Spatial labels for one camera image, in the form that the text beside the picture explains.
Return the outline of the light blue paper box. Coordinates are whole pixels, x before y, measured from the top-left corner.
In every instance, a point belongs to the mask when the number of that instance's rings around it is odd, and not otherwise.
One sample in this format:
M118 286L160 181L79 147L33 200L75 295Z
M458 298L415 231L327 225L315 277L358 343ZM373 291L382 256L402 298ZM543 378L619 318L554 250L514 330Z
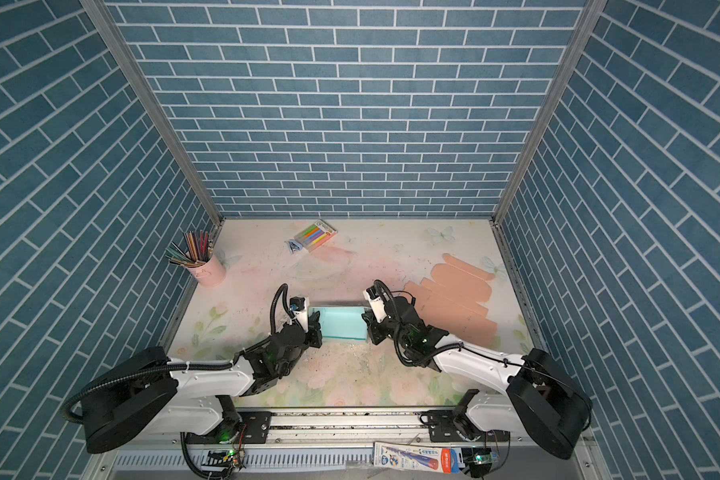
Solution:
M309 313L318 313L323 339L335 341L366 341L368 327L362 315L363 307L325 306L311 307Z

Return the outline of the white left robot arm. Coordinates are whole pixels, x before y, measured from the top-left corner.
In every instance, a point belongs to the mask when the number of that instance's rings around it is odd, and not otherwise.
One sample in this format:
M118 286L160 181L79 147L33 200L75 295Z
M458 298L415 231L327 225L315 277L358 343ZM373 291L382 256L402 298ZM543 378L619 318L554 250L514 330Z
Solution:
M192 433L230 441L241 423L235 398L274 387L306 350L321 345L320 314L312 311L231 360L181 361L150 347L90 382L63 412L82 423L92 454L118 449L141 434Z

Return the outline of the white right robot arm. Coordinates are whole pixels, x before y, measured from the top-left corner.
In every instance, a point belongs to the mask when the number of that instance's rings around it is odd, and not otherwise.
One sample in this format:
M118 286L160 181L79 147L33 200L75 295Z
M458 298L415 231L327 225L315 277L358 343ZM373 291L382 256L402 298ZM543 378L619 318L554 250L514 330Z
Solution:
M393 297L376 287L364 291L370 307L362 314L373 344L393 342L395 354L409 368L429 368L457 375L502 393L500 404L470 389L447 415L449 427L464 439L489 431L523 432L540 448L567 460L590 426L590 397L546 351L506 354L469 343L431 326L418 315L415 300Z

